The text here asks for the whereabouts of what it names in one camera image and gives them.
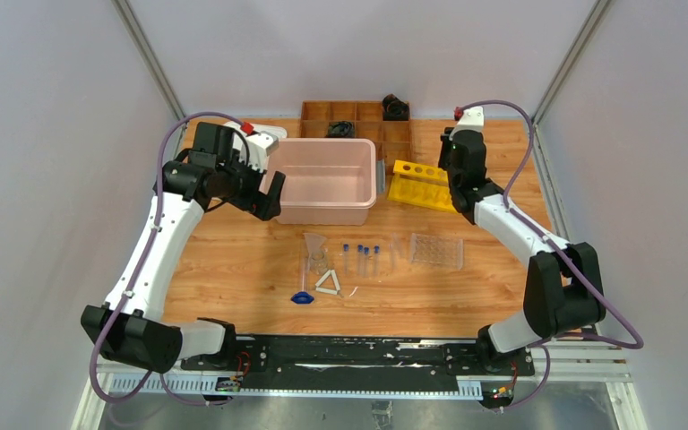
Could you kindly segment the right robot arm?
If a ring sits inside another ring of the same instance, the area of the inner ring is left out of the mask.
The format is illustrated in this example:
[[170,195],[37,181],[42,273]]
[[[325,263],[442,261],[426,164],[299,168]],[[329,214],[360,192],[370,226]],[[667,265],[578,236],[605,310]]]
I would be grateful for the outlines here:
[[486,175],[482,133],[447,127],[441,142],[438,166],[447,173],[454,209],[492,234],[527,270],[521,310],[477,333],[479,368],[498,374],[525,347],[602,321],[597,251],[551,235],[505,201],[502,187]]

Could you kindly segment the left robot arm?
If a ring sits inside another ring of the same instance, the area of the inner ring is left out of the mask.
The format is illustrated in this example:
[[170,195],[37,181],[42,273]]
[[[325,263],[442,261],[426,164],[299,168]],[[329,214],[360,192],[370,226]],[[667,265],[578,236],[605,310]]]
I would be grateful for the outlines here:
[[164,304],[186,242],[207,212],[227,203],[262,221],[280,215],[286,177],[279,171],[265,176],[279,145],[277,136],[248,123],[201,122],[192,147],[164,163],[123,274],[102,305],[82,313],[82,328],[100,357],[159,374],[191,357],[204,357],[218,370],[237,362],[234,324],[202,317],[167,325]]

